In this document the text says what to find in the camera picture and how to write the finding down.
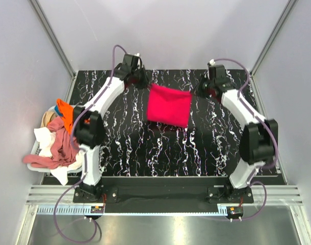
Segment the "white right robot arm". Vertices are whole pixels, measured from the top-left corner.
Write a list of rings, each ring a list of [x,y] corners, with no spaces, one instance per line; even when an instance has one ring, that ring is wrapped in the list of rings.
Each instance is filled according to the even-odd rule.
[[[278,123],[257,112],[227,77],[224,65],[217,60],[208,63],[208,71],[193,90],[198,97],[212,96],[225,107],[240,124],[243,132],[239,144],[240,160],[217,193],[209,193],[209,200],[237,203],[247,194],[251,180],[263,168],[272,168],[278,158]]]

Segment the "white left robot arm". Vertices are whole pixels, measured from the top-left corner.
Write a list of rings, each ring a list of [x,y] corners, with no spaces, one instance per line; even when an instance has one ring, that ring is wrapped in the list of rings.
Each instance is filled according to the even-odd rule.
[[[99,171],[99,150],[106,137],[103,117],[114,100],[131,85],[139,89],[148,85],[140,54],[124,54],[122,62],[113,67],[96,95],[73,110],[72,133],[83,154],[82,175],[75,185],[75,198],[97,202],[103,197]]]

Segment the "bright pink t-shirt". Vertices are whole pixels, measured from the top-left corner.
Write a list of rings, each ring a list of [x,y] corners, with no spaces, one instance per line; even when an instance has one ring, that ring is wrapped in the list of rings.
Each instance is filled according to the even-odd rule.
[[[148,121],[186,128],[189,122],[192,94],[152,84],[147,104]]]

